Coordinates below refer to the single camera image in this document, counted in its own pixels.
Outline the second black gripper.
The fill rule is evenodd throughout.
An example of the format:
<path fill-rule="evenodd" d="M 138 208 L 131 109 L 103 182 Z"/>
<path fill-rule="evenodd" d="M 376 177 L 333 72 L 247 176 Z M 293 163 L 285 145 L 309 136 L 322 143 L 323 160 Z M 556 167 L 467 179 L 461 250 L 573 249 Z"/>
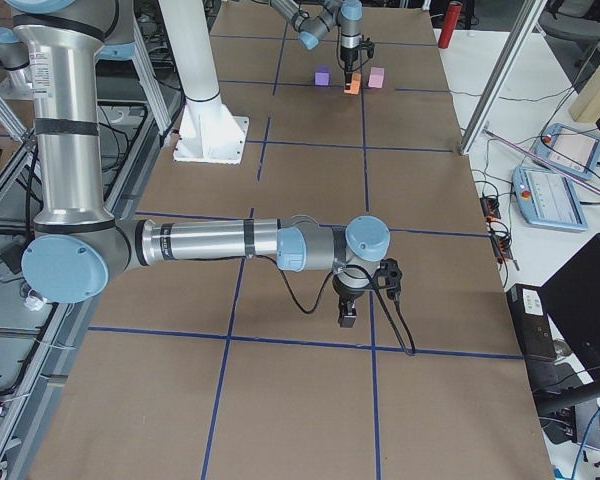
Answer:
<path fill-rule="evenodd" d="M 340 272 L 333 279 L 333 287 L 338 295 L 338 325 L 353 328 L 357 319 L 355 301 L 373 287 L 369 275 L 364 272 Z"/>

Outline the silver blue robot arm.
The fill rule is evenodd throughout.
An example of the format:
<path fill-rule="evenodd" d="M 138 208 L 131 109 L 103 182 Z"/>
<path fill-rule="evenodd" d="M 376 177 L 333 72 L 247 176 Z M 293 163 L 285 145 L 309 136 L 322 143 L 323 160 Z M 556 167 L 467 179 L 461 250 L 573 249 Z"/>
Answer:
<path fill-rule="evenodd" d="M 307 50 L 318 46 L 333 30 L 338 30 L 340 60 L 343 71 L 354 71 L 362 46 L 363 6 L 360 1 L 323 1 L 322 10 L 314 17 L 304 11 L 296 1 L 267 1 L 278 14 L 298 33 L 299 41 Z"/>

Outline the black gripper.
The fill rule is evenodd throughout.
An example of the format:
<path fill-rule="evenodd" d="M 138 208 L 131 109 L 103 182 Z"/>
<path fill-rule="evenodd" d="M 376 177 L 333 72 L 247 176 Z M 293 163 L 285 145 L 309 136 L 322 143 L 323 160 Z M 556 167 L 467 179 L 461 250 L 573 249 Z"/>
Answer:
<path fill-rule="evenodd" d="M 342 63 L 342 67 L 344 71 L 344 90 L 350 90 L 352 84 L 352 72 L 349 70 L 354 70 L 356 66 L 356 62 L 359 59 L 359 48 L 353 47 L 340 47 L 339 48 L 339 58 Z"/>

